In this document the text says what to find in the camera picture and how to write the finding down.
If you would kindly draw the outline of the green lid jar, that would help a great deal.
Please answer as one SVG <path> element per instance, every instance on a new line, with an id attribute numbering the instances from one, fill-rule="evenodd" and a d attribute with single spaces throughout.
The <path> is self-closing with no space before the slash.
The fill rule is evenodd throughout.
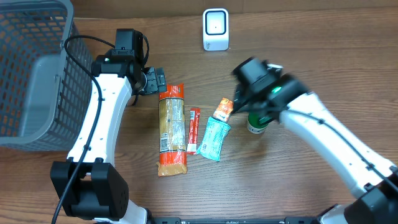
<path id="1" fill-rule="evenodd" d="M 266 130 L 269 120 L 268 117 L 260 118 L 255 113 L 249 113 L 246 127 L 253 134 L 262 134 Z"/>

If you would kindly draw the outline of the small orange carton box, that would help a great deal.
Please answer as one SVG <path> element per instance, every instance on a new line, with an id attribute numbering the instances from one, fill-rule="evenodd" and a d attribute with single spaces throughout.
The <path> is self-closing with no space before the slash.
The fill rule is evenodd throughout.
<path id="1" fill-rule="evenodd" d="M 213 113 L 213 118 L 227 123 L 233 111 L 233 101 L 222 98 L 217 109 Z"/>

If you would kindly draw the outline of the teal tissue packet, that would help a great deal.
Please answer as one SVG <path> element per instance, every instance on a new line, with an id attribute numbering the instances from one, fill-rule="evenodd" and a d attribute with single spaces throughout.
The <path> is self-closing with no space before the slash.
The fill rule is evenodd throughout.
<path id="1" fill-rule="evenodd" d="M 204 137 L 197 149 L 197 154 L 218 162 L 221 156 L 223 141 L 230 129 L 231 127 L 227 123 L 209 117 Z"/>

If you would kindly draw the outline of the red stick sachet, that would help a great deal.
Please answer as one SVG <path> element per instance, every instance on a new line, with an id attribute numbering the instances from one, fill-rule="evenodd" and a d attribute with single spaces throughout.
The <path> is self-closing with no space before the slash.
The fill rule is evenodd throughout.
<path id="1" fill-rule="evenodd" d="M 198 125 L 200 119 L 200 109 L 190 109 L 190 126 L 188 133 L 187 154 L 194 155 L 197 153 Z"/>

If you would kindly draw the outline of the orange spaghetti pasta packet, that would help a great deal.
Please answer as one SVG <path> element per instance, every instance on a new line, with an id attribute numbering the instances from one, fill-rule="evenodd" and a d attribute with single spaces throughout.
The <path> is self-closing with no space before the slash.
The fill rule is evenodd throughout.
<path id="1" fill-rule="evenodd" d="M 159 94 L 159 161 L 158 176 L 187 172 L 184 84 L 167 85 Z"/>

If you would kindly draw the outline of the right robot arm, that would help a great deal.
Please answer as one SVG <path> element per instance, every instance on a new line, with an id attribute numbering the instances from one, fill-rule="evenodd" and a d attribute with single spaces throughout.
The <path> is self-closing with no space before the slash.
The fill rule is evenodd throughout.
<path id="1" fill-rule="evenodd" d="M 312 223 L 397 223 L 397 165 L 357 138 L 280 65 L 250 57 L 233 71 L 238 80 L 233 113 L 278 121 L 314 148 L 341 177 L 355 201 L 334 205 Z"/>

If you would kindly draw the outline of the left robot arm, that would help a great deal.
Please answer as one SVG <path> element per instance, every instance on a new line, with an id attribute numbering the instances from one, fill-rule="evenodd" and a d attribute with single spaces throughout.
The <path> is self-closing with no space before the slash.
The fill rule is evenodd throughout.
<path id="1" fill-rule="evenodd" d="M 66 161 L 54 162 L 50 178 L 59 197 L 52 223 L 60 211 L 69 217 L 96 223 L 154 223 L 151 212 L 129 198 L 129 187 L 115 169 L 116 140 L 124 109 L 130 98 L 165 92 L 162 68 L 147 67 L 149 41 L 138 30 L 117 29 L 116 41 L 90 68 L 63 48 L 91 79 L 88 109 L 80 133 Z"/>

